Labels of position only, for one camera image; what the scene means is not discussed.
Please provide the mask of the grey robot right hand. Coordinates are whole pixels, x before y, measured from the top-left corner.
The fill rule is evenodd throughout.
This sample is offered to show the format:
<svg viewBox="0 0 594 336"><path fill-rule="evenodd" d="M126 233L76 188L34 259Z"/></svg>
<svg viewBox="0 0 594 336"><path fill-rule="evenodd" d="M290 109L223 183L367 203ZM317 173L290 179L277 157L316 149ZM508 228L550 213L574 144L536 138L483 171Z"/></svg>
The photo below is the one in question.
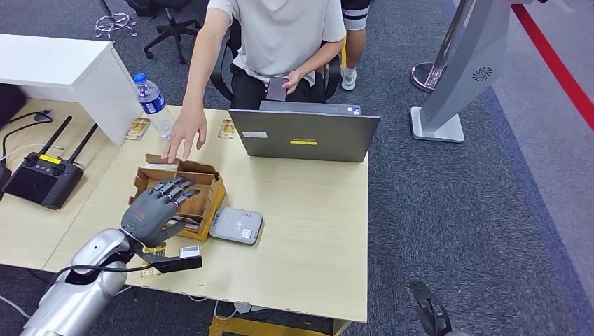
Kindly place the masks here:
<svg viewBox="0 0 594 336"><path fill-rule="evenodd" d="M449 314L442 301L424 282L409 281L406 290L416 304L417 317L428 335L444 336L453 331Z"/></svg>

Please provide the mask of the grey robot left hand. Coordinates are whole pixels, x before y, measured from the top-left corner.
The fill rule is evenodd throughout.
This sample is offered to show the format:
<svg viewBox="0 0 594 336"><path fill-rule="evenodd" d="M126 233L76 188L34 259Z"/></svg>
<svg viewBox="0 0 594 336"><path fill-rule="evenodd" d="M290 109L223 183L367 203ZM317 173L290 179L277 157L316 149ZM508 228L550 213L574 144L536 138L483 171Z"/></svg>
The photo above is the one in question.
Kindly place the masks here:
<svg viewBox="0 0 594 336"><path fill-rule="evenodd" d="M188 224L183 218L168 223L185 201L200 193L191 188L194 184L193 179L185 177L158 182L134 199L123 214L121 228L146 247L157 247Z"/></svg>

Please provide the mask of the person's left hand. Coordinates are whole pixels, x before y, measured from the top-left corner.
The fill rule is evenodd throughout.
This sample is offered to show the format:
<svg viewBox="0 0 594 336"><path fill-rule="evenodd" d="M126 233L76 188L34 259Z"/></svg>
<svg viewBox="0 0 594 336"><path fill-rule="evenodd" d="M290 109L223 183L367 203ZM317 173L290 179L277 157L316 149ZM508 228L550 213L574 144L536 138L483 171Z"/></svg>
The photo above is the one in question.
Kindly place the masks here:
<svg viewBox="0 0 594 336"><path fill-rule="evenodd" d="M292 94L301 79L304 77L303 72L300 69L290 72L285 78L286 82L283 84L283 88L286 90L286 95Z"/></svg>

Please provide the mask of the person's right hand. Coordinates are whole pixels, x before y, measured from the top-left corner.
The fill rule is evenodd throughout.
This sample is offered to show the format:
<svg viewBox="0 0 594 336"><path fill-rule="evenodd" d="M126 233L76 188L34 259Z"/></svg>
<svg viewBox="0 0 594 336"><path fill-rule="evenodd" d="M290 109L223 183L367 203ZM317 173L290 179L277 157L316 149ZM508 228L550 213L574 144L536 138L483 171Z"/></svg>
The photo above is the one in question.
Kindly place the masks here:
<svg viewBox="0 0 594 336"><path fill-rule="evenodd" d="M161 158L173 163L183 144L182 160L187 160L193 145L200 150L206 142L207 120L202 105L190 106L184 104L181 113L175 120L169 139L161 154Z"/></svg>

